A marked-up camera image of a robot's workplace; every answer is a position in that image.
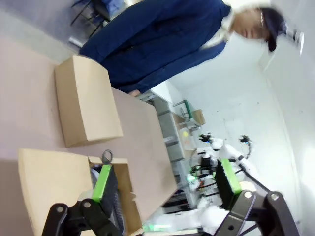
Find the jacket sleeve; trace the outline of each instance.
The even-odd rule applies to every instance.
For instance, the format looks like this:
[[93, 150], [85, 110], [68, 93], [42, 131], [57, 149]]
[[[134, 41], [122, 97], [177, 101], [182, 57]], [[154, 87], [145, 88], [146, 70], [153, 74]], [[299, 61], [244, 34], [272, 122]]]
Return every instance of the jacket sleeve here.
[[113, 50], [143, 30], [179, 0], [143, 0], [123, 11], [94, 35], [80, 50], [80, 54], [101, 62]]

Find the navy blue jacket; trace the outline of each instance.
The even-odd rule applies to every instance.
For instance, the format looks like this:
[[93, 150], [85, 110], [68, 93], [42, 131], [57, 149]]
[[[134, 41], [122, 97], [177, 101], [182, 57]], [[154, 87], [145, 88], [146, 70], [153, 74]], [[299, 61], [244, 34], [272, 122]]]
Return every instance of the navy blue jacket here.
[[143, 0], [94, 35], [80, 54], [103, 65], [113, 87], [144, 93], [217, 56], [225, 43], [200, 47], [230, 9], [221, 0]]

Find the man's hand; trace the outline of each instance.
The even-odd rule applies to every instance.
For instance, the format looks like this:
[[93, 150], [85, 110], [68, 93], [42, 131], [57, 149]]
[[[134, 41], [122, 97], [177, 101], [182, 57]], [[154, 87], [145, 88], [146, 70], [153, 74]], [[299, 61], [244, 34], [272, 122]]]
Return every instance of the man's hand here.
[[132, 97], [136, 97], [136, 96], [139, 96], [141, 93], [139, 90], [134, 90], [134, 91], [131, 91], [130, 93], [128, 93], [130, 96]]

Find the table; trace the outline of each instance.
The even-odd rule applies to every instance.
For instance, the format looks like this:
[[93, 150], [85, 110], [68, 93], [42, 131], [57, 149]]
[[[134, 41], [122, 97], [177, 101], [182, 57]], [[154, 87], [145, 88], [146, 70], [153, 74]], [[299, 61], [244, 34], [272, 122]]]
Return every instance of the table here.
[[[146, 195], [138, 196], [143, 203], [139, 210], [143, 219], [172, 195], [177, 187], [153, 106], [113, 89], [124, 136], [107, 143], [65, 148], [55, 90], [55, 62], [2, 35], [0, 44], [2, 163], [16, 163], [19, 148], [87, 156], [101, 156], [105, 149], [111, 149], [115, 157], [128, 160], [133, 188], [146, 188]], [[3, 177], [16, 174], [12, 168], [2, 171]], [[27, 219], [20, 184], [16, 176], [11, 179], [10, 184], [1, 183], [10, 186], [0, 201], [1, 214], [6, 219]]]

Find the black cap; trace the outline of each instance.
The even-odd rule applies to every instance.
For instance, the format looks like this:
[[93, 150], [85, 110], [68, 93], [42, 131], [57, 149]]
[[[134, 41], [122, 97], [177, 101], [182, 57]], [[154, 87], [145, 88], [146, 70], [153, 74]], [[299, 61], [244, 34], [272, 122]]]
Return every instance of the black cap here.
[[267, 40], [268, 49], [273, 52], [277, 47], [277, 37], [286, 33], [286, 24], [284, 17], [280, 12], [271, 7], [261, 7], [264, 23], [270, 32], [270, 38]]

